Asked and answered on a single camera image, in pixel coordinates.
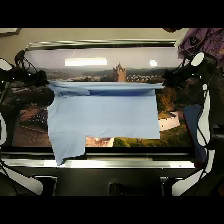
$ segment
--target sky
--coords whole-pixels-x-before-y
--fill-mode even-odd
[[[160,67],[177,67],[182,60],[178,59],[174,47],[135,47],[135,48],[89,48],[27,51],[25,57],[36,67],[63,70],[68,58],[106,58],[107,65],[75,66],[75,70],[109,70],[121,63],[125,68],[152,68],[150,60],[157,61]]]

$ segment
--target landscape picture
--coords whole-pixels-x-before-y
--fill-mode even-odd
[[[125,82],[162,83],[164,81],[162,76],[165,70],[172,70],[181,62],[176,58],[175,49],[173,48],[168,49],[169,52],[166,52],[167,48],[154,49],[154,52],[147,48],[138,48],[137,50],[130,48],[129,51],[128,49],[100,49],[100,51],[90,49],[92,50],[90,52],[91,54],[86,50],[84,52],[81,52],[81,49],[72,51],[75,53],[80,51],[82,57],[85,54],[88,57],[89,55],[93,57],[93,51],[95,50],[95,57],[99,55],[101,57],[104,56],[108,60],[108,65],[102,67],[89,66],[86,68],[80,66],[77,68],[66,68],[63,64],[64,58],[61,56],[63,52],[59,51],[51,51],[51,54],[55,53],[55,64],[52,61],[47,63],[47,58],[52,58],[52,56],[48,55],[46,62],[43,60],[43,55],[48,54],[49,51],[41,51],[39,53],[33,51],[31,52],[32,57],[29,54],[26,57],[37,69],[46,71],[48,80],[64,82],[118,82],[119,80],[124,80]],[[175,58],[176,61],[170,58],[167,59],[164,54],[170,55],[171,59]],[[149,66],[148,62],[151,58],[155,58],[158,61],[158,66]],[[57,62],[59,59],[63,61],[61,67],[57,67],[60,64]],[[197,88],[197,81],[191,79],[186,82],[186,87],[183,90],[167,87],[156,90],[158,122],[161,136],[159,140],[121,138],[119,136],[116,138],[102,139],[87,136],[86,147],[191,146],[183,117],[183,108],[197,103]],[[2,115],[6,121],[8,133],[5,145],[50,147],[51,143],[48,138],[47,127],[47,107],[51,105],[53,99],[54,93],[46,86],[9,89],[2,104]]]

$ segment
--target tower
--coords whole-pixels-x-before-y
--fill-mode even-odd
[[[126,82],[126,69],[122,68],[120,63],[116,66],[116,68],[113,68],[113,71],[115,82]]]

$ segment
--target purple cloth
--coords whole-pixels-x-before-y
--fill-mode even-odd
[[[205,52],[224,66],[224,28],[190,28],[178,47],[179,58]]]

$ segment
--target screen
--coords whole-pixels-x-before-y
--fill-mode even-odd
[[[25,57],[48,80],[64,82],[161,83],[166,69],[182,60],[174,47],[92,48],[27,51]],[[183,108],[197,102],[195,81],[184,90],[156,90],[160,139],[86,138],[86,147],[190,147]],[[7,90],[2,115],[7,124],[5,146],[50,147],[47,107],[54,93],[46,86]]]

